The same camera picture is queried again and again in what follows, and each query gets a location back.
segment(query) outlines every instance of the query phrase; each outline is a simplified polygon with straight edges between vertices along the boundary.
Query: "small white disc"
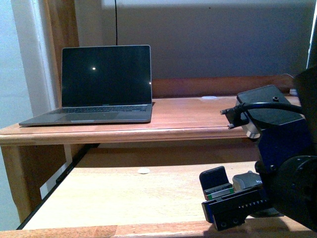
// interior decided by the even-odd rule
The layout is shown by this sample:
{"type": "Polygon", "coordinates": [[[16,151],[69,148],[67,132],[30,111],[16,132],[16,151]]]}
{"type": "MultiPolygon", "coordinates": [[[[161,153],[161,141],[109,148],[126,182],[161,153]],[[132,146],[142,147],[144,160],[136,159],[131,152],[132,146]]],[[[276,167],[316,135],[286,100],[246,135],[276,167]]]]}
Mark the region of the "small white disc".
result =
{"type": "Polygon", "coordinates": [[[146,175],[146,174],[148,174],[150,172],[150,169],[148,169],[148,168],[140,168],[139,170],[138,170],[138,173],[139,174],[142,174],[142,175],[146,175]]]}

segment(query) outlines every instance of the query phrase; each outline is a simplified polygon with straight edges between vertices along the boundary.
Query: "screw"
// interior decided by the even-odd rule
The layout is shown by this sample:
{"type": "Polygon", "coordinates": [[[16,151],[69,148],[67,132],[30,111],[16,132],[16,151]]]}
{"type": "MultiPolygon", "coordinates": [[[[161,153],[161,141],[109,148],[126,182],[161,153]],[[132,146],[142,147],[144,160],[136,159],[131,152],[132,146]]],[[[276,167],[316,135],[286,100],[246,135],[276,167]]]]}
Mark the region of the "screw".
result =
{"type": "Polygon", "coordinates": [[[221,227],[225,228],[227,226],[227,223],[226,222],[221,222],[221,227]]]}
{"type": "Polygon", "coordinates": [[[228,125],[228,128],[229,128],[229,129],[233,129],[234,127],[235,127],[234,124],[229,124],[229,125],[228,125]]]}
{"type": "Polygon", "coordinates": [[[237,218],[234,218],[234,219],[232,220],[232,222],[233,222],[234,224],[238,224],[238,223],[239,223],[239,220],[238,220],[237,218]]]}
{"type": "Polygon", "coordinates": [[[276,171],[276,166],[275,165],[270,165],[269,168],[271,169],[271,171],[276,171]]]}

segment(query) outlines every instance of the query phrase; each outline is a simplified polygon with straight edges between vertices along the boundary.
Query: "wooden desk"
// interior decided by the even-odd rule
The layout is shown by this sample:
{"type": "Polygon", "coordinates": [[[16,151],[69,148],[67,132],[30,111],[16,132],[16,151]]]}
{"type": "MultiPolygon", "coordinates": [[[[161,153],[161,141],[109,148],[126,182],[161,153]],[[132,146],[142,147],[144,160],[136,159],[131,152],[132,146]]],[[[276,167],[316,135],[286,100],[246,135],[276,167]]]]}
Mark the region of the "wooden desk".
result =
{"type": "MultiPolygon", "coordinates": [[[[297,98],[290,98],[298,103],[297,98]]],[[[74,152],[70,145],[145,141],[245,138],[241,128],[228,130],[219,111],[236,97],[155,99],[151,123],[77,125],[0,130],[0,145],[13,201],[23,221],[41,202],[40,187],[74,152]]]]}
{"type": "Polygon", "coordinates": [[[163,161],[126,149],[120,158],[114,149],[91,149],[51,197],[16,235],[73,237],[316,237],[287,218],[248,218],[240,227],[217,232],[205,222],[199,174],[224,165],[229,178],[254,171],[254,161],[231,162],[233,156],[210,151],[211,161],[188,156],[176,160],[177,151],[163,161]],[[139,174],[147,166],[148,174],[139,174]]]}

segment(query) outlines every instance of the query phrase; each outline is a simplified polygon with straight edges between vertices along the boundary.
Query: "black screen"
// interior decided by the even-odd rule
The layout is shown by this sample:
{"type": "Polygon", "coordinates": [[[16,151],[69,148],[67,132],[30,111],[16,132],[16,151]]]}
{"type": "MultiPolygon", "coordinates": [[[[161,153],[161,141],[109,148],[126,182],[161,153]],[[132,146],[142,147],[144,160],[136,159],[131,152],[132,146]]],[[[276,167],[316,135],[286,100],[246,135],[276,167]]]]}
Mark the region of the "black screen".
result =
{"type": "Polygon", "coordinates": [[[150,46],[63,49],[63,107],[148,104],[151,101],[150,46]]]}

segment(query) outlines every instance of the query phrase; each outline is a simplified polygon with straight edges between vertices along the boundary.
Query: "wooden surface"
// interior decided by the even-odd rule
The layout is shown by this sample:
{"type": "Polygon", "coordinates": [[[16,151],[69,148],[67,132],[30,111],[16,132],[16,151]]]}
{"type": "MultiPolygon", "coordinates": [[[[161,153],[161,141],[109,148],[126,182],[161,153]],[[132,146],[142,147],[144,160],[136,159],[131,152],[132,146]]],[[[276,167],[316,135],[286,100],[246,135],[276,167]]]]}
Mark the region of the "wooden surface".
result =
{"type": "Polygon", "coordinates": [[[189,155],[185,162],[169,157],[176,155],[177,149],[167,152],[161,160],[151,158],[147,149],[143,154],[132,149],[119,161],[116,150],[92,149],[24,230],[0,233],[0,237],[316,237],[316,233],[287,217],[249,217],[245,224],[222,232],[205,221],[199,173],[224,165],[232,181],[233,175],[253,170],[254,162],[247,162],[246,157],[245,162],[232,163],[243,157],[234,153],[238,146],[233,141],[228,148],[231,157],[219,156],[217,147],[205,155],[221,164],[200,164],[205,162],[201,154],[189,155]],[[155,161],[175,165],[149,166],[155,161]],[[137,173],[144,165],[149,166],[150,173],[137,173]]]}
{"type": "Polygon", "coordinates": [[[229,181],[255,171],[256,150],[231,145],[91,149],[24,229],[203,221],[202,171],[224,165],[229,181]]]}
{"type": "MultiPolygon", "coordinates": [[[[296,97],[288,97],[298,104],[296,97]]],[[[220,110],[231,108],[235,96],[155,99],[151,123],[20,127],[0,130],[0,145],[112,143],[246,137],[241,127],[228,130],[220,110]]]]}
{"type": "Polygon", "coordinates": [[[281,92],[294,88],[293,77],[288,74],[249,77],[208,77],[153,79],[154,98],[237,95],[240,92],[273,84],[281,92]]]}
{"type": "MultiPolygon", "coordinates": [[[[295,97],[288,99],[293,104],[299,103],[295,97]]],[[[146,124],[25,128],[15,124],[1,129],[0,145],[20,220],[23,221],[40,201],[39,191],[43,179],[38,182],[37,176],[32,175],[34,169],[29,168],[43,172],[48,180],[54,174],[55,167],[48,167],[47,164],[50,164],[50,161],[57,165],[65,163],[66,160],[70,162],[72,151],[76,151],[78,144],[246,138],[242,128],[228,130],[226,117],[219,113],[222,109],[233,107],[235,102],[236,98],[233,96],[218,97],[215,100],[155,99],[152,121],[146,124]],[[53,145],[65,145],[65,154],[54,157],[56,147],[53,145]]]]}
{"type": "Polygon", "coordinates": [[[247,219],[240,227],[217,232],[200,222],[99,226],[0,232],[2,238],[315,238],[316,233],[287,218],[247,219]]]}
{"type": "Polygon", "coordinates": [[[19,217],[26,218],[42,200],[40,187],[66,162],[64,147],[4,146],[1,150],[13,201],[19,217]]]}
{"type": "Polygon", "coordinates": [[[45,0],[45,14],[55,75],[55,92],[61,106],[61,52],[65,47],[78,47],[74,0],[45,0]]]}

